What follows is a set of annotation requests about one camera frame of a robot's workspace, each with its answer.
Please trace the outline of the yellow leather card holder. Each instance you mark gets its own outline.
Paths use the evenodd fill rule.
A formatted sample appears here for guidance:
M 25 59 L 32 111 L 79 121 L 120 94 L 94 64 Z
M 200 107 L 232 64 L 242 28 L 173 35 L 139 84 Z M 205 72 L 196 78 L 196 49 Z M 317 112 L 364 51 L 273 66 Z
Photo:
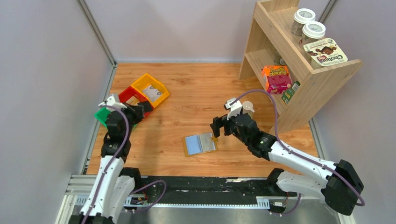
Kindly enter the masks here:
M 217 138 L 212 133 L 200 133 L 183 138 L 186 157 L 218 151 Z

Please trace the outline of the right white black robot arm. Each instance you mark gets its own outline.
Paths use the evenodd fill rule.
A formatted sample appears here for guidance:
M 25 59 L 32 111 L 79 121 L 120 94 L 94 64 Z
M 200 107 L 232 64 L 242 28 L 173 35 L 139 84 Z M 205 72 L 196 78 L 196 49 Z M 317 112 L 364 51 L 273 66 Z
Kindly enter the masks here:
M 334 211 L 349 216 L 355 206 L 365 206 L 361 196 L 364 184 L 353 165 L 346 161 L 327 161 L 293 148 L 278 137 L 259 129 L 248 114 L 215 117 L 210 124 L 214 137 L 232 135 L 256 157 L 286 165 L 299 172 L 274 169 L 270 179 L 284 192 L 309 194 L 323 200 Z

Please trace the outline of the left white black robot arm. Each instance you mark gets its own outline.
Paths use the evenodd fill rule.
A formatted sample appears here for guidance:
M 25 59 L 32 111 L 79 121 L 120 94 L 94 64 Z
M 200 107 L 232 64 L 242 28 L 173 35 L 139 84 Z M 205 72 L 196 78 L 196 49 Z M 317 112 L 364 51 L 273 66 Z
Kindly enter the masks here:
M 140 177 L 136 168 L 124 168 L 131 148 L 133 127 L 153 110 L 149 101 L 136 105 L 102 103 L 101 108 L 112 109 L 105 124 L 99 171 L 86 203 L 78 215 L 72 215 L 70 224 L 115 224 L 128 195 Z

